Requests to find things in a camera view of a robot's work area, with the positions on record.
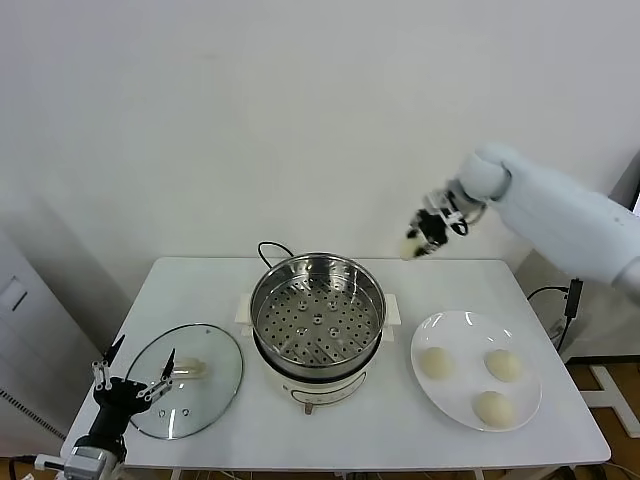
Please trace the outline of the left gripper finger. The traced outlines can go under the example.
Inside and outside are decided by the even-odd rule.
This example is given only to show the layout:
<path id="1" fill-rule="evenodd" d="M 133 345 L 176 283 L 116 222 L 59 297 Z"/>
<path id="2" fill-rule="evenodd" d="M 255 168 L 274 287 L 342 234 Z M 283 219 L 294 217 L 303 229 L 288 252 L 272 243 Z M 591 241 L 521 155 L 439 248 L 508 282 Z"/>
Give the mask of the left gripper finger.
<path id="1" fill-rule="evenodd" d="M 173 386 L 172 373 L 174 368 L 174 358 L 175 350 L 172 350 L 162 370 L 160 379 L 153 385 L 140 390 L 136 395 L 138 399 L 143 399 L 144 401 L 157 401 L 160 397 L 171 390 Z"/>
<path id="2" fill-rule="evenodd" d="M 121 335 L 102 355 L 100 361 L 91 364 L 94 376 L 94 387 L 96 390 L 111 390 L 113 383 L 111 380 L 110 367 L 115 360 L 123 342 L 125 335 Z"/>

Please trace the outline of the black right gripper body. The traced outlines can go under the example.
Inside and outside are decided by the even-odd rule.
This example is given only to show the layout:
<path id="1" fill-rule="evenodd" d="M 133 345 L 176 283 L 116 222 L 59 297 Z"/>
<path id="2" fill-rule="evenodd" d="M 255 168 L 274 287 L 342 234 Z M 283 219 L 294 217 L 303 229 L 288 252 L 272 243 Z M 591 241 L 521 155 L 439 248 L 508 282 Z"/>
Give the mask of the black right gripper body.
<path id="1" fill-rule="evenodd" d="M 447 225 L 439 215 L 432 215 L 425 209 L 416 214 L 418 229 L 428 247 L 442 247 L 448 243 Z"/>

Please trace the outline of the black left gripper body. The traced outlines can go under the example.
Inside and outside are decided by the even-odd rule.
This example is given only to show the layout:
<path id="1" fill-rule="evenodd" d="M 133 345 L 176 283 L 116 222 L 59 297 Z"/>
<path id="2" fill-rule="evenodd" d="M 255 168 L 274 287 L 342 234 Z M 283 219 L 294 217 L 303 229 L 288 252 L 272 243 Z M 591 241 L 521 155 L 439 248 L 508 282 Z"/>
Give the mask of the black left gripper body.
<path id="1" fill-rule="evenodd" d="M 88 445 L 98 448 L 120 446 L 131 418 L 151 406 L 150 400 L 139 396 L 146 388 L 145 384 L 118 377 L 111 379 L 110 389 L 95 388 L 93 398 L 99 411 L 86 435 Z"/>

